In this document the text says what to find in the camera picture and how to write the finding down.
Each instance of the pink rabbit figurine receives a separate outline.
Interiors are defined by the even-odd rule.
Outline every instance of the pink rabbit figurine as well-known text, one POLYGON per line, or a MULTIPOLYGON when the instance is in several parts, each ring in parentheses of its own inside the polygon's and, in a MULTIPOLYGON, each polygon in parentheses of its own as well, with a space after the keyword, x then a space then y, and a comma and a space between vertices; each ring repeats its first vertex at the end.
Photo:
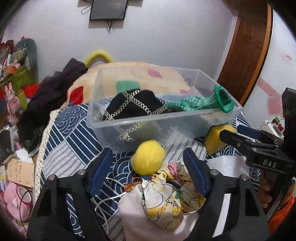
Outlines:
POLYGON ((6 92, 6 101, 7 101, 7 111, 8 111, 8 121, 14 126, 18 119, 16 115, 22 109, 20 100, 17 96, 15 96, 15 92, 12 89, 11 83, 8 84, 8 87, 4 87, 6 92))

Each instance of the green yarn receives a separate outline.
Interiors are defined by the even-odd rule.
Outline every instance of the green yarn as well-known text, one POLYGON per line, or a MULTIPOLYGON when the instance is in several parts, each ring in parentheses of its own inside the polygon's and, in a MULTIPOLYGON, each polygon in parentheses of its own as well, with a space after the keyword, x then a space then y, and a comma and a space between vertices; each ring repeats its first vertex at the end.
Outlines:
POLYGON ((210 97, 191 96, 180 101, 166 103, 168 109, 173 111, 191 111, 218 108, 225 113, 231 112, 234 103, 231 95, 222 86, 216 86, 210 97))

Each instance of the green cloth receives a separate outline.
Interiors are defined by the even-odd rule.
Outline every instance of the green cloth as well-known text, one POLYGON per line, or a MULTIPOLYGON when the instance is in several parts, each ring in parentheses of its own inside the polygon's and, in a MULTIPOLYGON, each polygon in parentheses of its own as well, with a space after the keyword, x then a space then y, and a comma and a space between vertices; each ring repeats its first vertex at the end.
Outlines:
POLYGON ((116 82, 116 94, 134 89, 141 89, 140 84, 137 81, 120 80, 116 82))
POLYGON ((218 108, 225 113, 231 112, 234 103, 231 95, 222 86, 216 86, 210 97, 191 96, 180 101, 169 101, 166 103, 169 110, 191 111, 218 108))

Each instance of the white lace trim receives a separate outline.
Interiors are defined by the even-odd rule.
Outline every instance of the white lace trim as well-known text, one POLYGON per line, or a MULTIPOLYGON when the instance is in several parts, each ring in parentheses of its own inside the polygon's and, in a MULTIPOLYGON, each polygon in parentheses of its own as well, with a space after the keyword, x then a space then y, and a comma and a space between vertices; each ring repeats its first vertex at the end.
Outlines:
POLYGON ((35 192, 34 192, 34 200, 37 200, 39 194, 40 194, 40 178, 41 178, 41 171, 43 166, 43 159, 45 154, 45 148, 49 139, 50 131, 52 130, 52 126, 54 124, 54 121, 56 117, 58 116, 60 110, 53 110, 50 113, 50 120, 47 125, 47 127, 44 129, 42 141, 40 144, 39 153, 36 160, 35 165, 35 192))

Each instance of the metal screw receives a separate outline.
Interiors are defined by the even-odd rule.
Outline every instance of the metal screw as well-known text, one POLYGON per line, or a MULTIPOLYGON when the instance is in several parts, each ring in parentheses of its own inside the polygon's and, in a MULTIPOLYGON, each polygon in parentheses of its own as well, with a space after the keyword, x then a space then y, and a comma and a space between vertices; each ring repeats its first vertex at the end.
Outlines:
POLYGON ((249 179, 248 176, 245 175, 245 174, 241 174, 239 177, 240 177, 241 179, 243 179, 244 181, 246 181, 246 180, 249 179))
POLYGON ((55 179, 55 175, 54 175, 54 174, 51 174, 51 175, 48 177, 48 179, 49 179, 50 181, 52 181, 53 179, 55 179))
POLYGON ((216 170, 216 169, 212 169, 210 171, 210 173, 213 175, 213 176, 218 176, 219 175, 219 172, 216 170))
POLYGON ((83 176, 86 173, 86 171, 84 169, 80 169, 77 173, 78 175, 83 176))

